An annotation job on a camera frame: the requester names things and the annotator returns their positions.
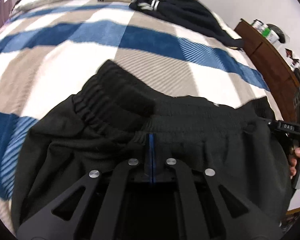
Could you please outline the black trousers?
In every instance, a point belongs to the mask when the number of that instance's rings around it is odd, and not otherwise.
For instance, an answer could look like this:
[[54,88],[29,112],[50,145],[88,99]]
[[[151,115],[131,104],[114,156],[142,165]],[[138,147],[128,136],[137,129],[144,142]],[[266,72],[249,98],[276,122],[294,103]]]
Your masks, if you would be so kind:
[[195,169],[213,168],[232,188],[280,223],[291,194],[288,162],[268,127],[250,130],[256,118],[274,120],[267,98],[239,108],[204,98],[171,97],[107,61],[82,90],[30,128],[19,154],[12,220],[21,224],[89,171],[113,170],[130,158],[145,163],[149,180],[148,231],[152,229],[152,137]]

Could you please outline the brown wooden dresser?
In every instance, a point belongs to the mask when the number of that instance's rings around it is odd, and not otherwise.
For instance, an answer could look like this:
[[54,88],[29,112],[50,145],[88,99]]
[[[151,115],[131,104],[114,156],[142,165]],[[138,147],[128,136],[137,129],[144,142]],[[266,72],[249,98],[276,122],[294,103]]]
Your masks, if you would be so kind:
[[295,122],[293,100],[300,83],[294,73],[277,49],[247,21],[241,19],[235,32],[243,38],[243,50],[262,74],[283,119]]

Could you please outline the black round helmet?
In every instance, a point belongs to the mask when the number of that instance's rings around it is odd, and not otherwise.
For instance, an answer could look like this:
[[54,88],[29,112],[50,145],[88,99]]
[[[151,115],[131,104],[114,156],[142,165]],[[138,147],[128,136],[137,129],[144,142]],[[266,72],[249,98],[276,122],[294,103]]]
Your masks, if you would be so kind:
[[287,34],[281,28],[279,28],[277,25],[268,23],[267,26],[270,30],[272,30],[273,32],[276,33],[276,35],[279,38],[279,42],[281,44],[284,44],[289,40],[289,37],[287,36]]

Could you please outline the white green bottle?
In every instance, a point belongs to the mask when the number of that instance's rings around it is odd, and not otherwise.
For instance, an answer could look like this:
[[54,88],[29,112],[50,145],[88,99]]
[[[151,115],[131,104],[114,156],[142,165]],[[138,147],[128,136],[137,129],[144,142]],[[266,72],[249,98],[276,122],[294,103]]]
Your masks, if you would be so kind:
[[265,28],[261,34],[271,44],[279,40],[279,36],[272,29]]

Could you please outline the navy jacket white stripes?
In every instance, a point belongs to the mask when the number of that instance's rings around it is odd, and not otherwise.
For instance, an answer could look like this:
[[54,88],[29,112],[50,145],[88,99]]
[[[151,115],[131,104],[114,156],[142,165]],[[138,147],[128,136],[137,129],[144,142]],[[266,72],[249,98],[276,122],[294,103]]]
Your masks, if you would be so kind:
[[154,18],[215,38],[229,48],[243,48],[243,40],[231,37],[212,12],[197,0],[133,0],[129,7]]

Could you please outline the blue white checked blanket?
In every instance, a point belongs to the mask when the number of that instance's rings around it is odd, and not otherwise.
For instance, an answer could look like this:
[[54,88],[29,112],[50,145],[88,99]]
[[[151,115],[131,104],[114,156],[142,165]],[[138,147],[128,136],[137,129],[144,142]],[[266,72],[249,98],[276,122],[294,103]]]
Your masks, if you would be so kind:
[[0,29],[0,219],[9,230],[15,166],[28,129],[108,59],[170,96],[234,108],[270,96],[243,51],[126,3],[68,0],[14,16]]

